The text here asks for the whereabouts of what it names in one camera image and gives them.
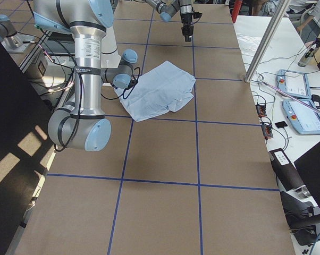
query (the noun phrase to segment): table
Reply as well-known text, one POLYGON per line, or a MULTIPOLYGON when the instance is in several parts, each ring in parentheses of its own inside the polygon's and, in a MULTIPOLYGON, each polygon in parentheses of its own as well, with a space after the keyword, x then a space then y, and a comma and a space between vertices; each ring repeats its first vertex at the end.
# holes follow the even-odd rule
POLYGON ((193 74, 195 98, 138 123, 103 100, 110 142, 55 156, 16 255, 294 254, 229 9, 195 10, 187 44, 178 15, 117 6, 119 51, 137 51, 142 73, 168 60, 193 74))
MULTIPOLYGON (((237 19, 236 24, 234 25, 235 31, 239 37, 239 35, 246 35, 251 37, 262 37, 264 34, 264 31, 270 21, 270 18, 268 17, 249 17, 249 16, 240 16, 237 19)), ((239 40, 240 49, 242 50, 242 58, 245 63, 245 68, 247 68, 249 63, 251 63, 252 56, 251 51, 246 50, 248 49, 248 45, 244 43, 242 40, 239 40)), ((296 33, 296 30, 294 29, 293 25, 291 24, 290 20, 288 18, 283 18, 280 26, 277 29, 276 34, 274 35, 270 46, 265 53, 262 62, 268 61, 271 58, 278 58, 278 57, 291 57, 300 49, 303 49, 303 52, 305 51, 305 47, 303 47, 304 44, 298 34, 296 33)), ((289 59, 277 59, 277 60, 271 60, 268 63, 263 63, 259 66, 257 73, 264 73, 264 72, 270 72, 270 73, 277 73, 279 69, 289 69, 292 71, 300 71, 300 72, 315 72, 318 70, 316 66, 306 66, 306 67, 299 67, 297 65, 297 62, 301 58, 302 54, 297 57, 295 62, 293 64, 292 61, 295 59, 289 58, 289 59)), ((276 84, 275 79, 276 76, 271 74, 264 74, 265 81, 269 84, 276 84)), ((320 72, 311 73, 308 74, 310 86, 312 87, 320 87, 320 72)), ((265 92, 274 94, 274 90, 261 85, 260 88, 264 90, 265 92)), ((256 82, 251 83, 251 90, 254 91, 254 95, 258 93, 259 95, 266 98, 266 100, 272 101, 273 97, 260 91, 258 89, 258 84, 256 82)), ((313 94, 320 95, 320 90, 311 90, 313 94)), ((279 95, 276 95, 276 101, 273 104, 267 105, 267 114, 268 117, 272 120, 273 123, 279 122, 279 121, 286 121, 288 124, 289 122, 286 120, 285 114, 282 110, 282 101, 283 98, 279 95)), ((290 128, 289 126, 285 128, 288 135, 291 137, 289 139, 289 146, 286 149, 285 153, 290 158, 292 162, 294 162, 297 158, 299 158, 301 155, 303 155, 308 149, 310 149, 313 145, 317 144, 320 141, 320 135, 297 135, 296 132, 290 128)), ((267 150, 273 150, 277 148, 282 148, 284 146, 284 140, 283 138, 276 132, 273 131, 274 138, 269 139, 267 143, 267 150)), ((313 199, 305 199, 303 202, 306 201, 313 201, 313 199)), ((294 248, 296 251, 296 254, 300 254, 300 252, 303 252, 304 249, 309 249, 307 246, 299 246, 296 240, 293 237, 294 241, 294 248)), ((320 254, 320 242, 317 244, 313 255, 320 254)))

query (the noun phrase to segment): red object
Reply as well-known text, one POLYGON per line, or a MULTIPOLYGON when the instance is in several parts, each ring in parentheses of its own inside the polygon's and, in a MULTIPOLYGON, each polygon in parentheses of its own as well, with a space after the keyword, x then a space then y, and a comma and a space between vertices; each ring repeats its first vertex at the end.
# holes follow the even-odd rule
POLYGON ((236 0, 236 2, 234 3, 234 8, 232 11, 232 22, 233 23, 235 23, 237 20, 242 3, 243 3, 243 0, 236 0))

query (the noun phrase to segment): light blue towel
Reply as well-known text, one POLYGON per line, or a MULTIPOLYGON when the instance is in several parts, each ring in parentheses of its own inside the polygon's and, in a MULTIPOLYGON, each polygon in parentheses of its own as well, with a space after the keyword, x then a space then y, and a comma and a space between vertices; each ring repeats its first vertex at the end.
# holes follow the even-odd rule
MULTIPOLYGON (((120 97, 120 102, 135 121, 147 120, 180 110, 193 98, 195 82, 194 76, 166 61, 140 76, 130 96, 120 97)), ((123 89, 115 89, 115 92, 120 95, 123 89)))

